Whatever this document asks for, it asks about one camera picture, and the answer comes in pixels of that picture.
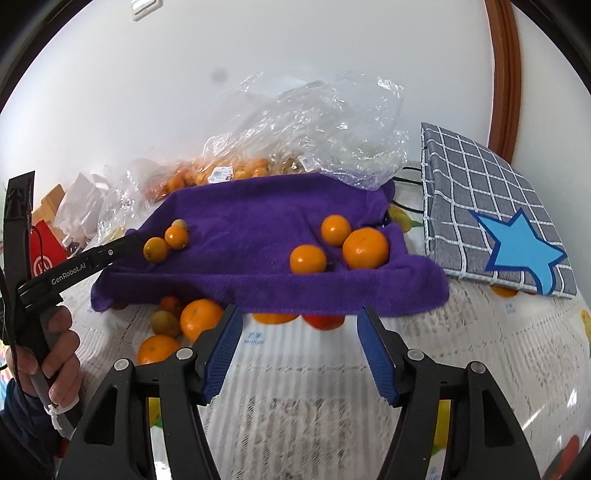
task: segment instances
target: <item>cardboard box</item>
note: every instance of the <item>cardboard box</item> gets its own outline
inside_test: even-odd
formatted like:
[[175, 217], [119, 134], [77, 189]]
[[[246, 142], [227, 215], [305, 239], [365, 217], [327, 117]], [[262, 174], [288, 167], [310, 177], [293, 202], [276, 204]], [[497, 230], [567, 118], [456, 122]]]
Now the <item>cardboard box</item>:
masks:
[[33, 225], [36, 225], [43, 220], [60, 242], [64, 239], [65, 235], [59, 228], [53, 226], [53, 222], [56, 219], [57, 209], [60, 207], [60, 203], [65, 194], [66, 193], [61, 185], [58, 184], [53, 187], [52, 190], [41, 199], [41, 206], [33, 211], [31, 219]]

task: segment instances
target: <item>mesh bag of oranges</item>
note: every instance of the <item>mesh bag of oranges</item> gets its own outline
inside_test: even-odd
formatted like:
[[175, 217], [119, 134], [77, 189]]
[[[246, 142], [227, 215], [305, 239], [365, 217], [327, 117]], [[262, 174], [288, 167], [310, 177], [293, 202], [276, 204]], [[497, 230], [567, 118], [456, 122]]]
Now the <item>mesh bag of oranges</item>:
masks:
[[277, 154], [268, 158], [199, 157], [192, 161], [179, 161], [166, 173], [159, 171], [145, 188], [144, 194], [149, 202], [159, 202], [186, 187], [305, 172], [296, 155]]

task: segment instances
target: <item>light switch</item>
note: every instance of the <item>light switch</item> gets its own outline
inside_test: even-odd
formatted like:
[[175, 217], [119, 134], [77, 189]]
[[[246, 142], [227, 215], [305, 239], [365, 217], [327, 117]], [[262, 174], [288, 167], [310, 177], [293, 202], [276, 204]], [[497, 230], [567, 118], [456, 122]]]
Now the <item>light switch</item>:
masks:
[[131, 2], [131, 12], [134, 21], [138, 21], [154, 10], [159, 9], [162, 4], [163, 0], [133, 0]]

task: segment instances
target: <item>red bag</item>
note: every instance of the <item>red bag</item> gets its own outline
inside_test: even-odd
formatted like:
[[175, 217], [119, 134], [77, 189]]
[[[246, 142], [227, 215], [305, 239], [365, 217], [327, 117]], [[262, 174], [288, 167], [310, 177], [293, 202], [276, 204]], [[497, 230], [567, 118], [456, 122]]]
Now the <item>red bag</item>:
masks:
[[57, 241], [44, 220], [37, 223], [31, 231], [29, 255], [31, 257], [31, 273], [33, 277], [55, 267], [68, 258], [66, 249]]

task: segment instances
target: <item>plastic bag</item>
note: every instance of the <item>plastic bag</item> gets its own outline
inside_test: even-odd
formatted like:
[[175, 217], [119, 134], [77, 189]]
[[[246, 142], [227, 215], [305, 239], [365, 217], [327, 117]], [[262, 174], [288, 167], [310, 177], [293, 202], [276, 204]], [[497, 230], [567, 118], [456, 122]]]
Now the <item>plastic bag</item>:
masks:
[[[244, 95], [258, 78], [241, 84]], [[268, 159], [268, 174], [303, 168], [376, 190], [407, 161], [408, 135], [396, 129], [401, 106], [402, 87], [380, 77], [345, 73], [305, 83], [264, 102], [234, 131], [209, 138], [196, 180], [230, 166], [243, 178], [252, 161]]]
[[129, 228], [139, 228], [155, 208], [155, 198], [151, 197], [155, 191], [153, 186], [165, 182], [170, 171], [170, 166], [146, 158], [131, 161], [119, 177], [115, 169], [105, 167], [105, 177], [111, 188], [100, 210], [97, 235], [88, 247], [116, 240]]
[[117, 178], [92, 246], [136, 228], [170, 193], [185, 187], [319, 171], [376, 190], [407, 161], [408, 136], [396, 129], [402, 87], [381, 77], [344, 73], [332, 80], [253, 75], [211, 108], [192, 160], [159, 165], [134, 160]]
[[92, 181], [80, 173], [70, 185], [57, 209], [53, 225], [75, 242], [86, 245], [98, 231], [98, 220], [108, 188], [105, 179], [91, 175]]

